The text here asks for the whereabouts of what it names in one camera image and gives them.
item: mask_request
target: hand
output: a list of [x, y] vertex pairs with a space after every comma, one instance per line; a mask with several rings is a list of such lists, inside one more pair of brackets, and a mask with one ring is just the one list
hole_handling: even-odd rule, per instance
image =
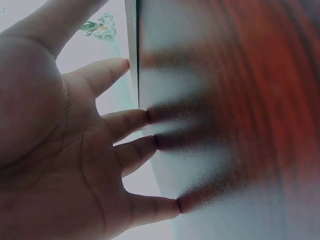
[[122, 177], [157, 150], [143, 110], [99, 116], [125, 59], [61, 75], [56, 58], [106, 0], [49, 0], [0, 34], [0, 239], [102, 240], [176, 217], [176, 200], [128, 193]]

